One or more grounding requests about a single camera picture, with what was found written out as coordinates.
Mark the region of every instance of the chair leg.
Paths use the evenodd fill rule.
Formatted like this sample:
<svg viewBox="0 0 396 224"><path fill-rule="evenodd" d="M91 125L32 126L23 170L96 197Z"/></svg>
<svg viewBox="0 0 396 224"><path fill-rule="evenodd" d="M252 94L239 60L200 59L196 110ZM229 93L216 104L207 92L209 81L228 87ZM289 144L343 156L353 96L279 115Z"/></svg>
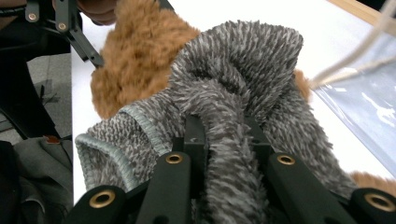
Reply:
<svg viewBox="0 0 396 224"><path fill-rule="evenodd" d="M0 61L0 110L23 139L60 137L42 105L23 59Z"/></svg>

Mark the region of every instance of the wooden edge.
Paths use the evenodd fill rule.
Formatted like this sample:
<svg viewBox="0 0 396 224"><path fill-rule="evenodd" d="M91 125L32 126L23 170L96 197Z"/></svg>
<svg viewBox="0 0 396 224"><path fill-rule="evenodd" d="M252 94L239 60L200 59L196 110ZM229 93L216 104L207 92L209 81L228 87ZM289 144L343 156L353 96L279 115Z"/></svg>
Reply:
<svg viewBox="0 0 396 224"><path fill-rule="evenodd" d="M366 5L356 0L328 0L328 1L372 25L376 24L377 19L381 15L380 12L370 7L367 7ZM390 35L396 36L395 19L391 19L391 21L389 22L389 26L385 30L385 32L387 32Z"/></svg>

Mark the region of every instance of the brown fur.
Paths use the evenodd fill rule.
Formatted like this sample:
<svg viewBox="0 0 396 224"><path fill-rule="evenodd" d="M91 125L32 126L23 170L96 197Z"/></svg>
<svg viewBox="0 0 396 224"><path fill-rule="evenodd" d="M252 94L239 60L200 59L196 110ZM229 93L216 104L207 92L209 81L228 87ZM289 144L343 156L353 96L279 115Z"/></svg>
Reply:
<svg viewBox="0 0 396 224"><path fill-rule="evenodd" d="M367 173L354 172L351 174L359 188L380 189L396 197L396 180L384 179Z"/></svg>
<svg viewBox="0 0 396 224"><path fill-rule="evenodd" d="M163 90L170 64L199 34L175 12L160 10L158 1L120 0L116 15L101 51L105 65L92 73L92 102L102 119Z"/></svg>

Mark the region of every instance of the light blue stitched edge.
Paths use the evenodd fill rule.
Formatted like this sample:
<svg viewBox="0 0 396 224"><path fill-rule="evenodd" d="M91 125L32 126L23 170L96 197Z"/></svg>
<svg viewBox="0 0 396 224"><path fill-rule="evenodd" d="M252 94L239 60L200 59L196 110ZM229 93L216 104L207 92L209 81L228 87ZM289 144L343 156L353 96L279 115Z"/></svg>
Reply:
<svg viewBox="0 0 396 224"><path fill-rule="evenodd" d="M82 169L84 174L86 174L86 185L87 189L90 189L93 186L92 176L90 175L90 171L92 170L92 163L90 158L87 158L87 153L84 152L85 147L95 148L105 154L107 154L111 160L119 167L120 175L122 181L125 184L125 187L128 190L134 189L138 185L138 181L134 176L133 170L134 168L130 165L128 159L122 153L119 147L115 147L107 142L98 140L93 138L92 136L82 133L76 137L76 146L78 148L78 155L80 156Z"/></svg>
<svg viewBox="0 0 396 224"><path fill-rule="evenodd" d="M158 135L158 131L156 127L152 124L151 121L146 117L145 113L140 109L139 105L127 105L123 107L120 112L127 113L130 115L139 126L142 128L143 132L147 135L148 140L150 141L152 148L161 155L169 152L171 149L165 147L165 143Z"/></svg>

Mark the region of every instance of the gray fabric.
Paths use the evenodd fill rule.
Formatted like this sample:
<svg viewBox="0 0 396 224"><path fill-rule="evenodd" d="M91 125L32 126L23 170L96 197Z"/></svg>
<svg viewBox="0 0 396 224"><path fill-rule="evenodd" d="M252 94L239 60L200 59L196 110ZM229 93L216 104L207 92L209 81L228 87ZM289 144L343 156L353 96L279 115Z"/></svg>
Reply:
<svg viewBox="0 0 396 224"><path fill-rule="evenodd" d="M122 176L134 175L138 183L149 179L155 160L171 150L173 136L183 136L184 118L193 114L205 125L212 155L198 218L265 223L262 174L244 124L249 113L277 151L299 156L326 188L349 197L356 186L294 83L302 44L295 30L259 22L226 22L201 33L178 54L167 89L77 137L87 189L109 184L129 190ZM131 169L118 169L124 164L92 147L90 139L117 148Z"/></svg>
<svg viewBox="0 0 396 224"><path fill-rule="evenodd" d="M62 223L73 207L73 148L45 137L14 146L20 172L21 216L26 223Z"/></svg>

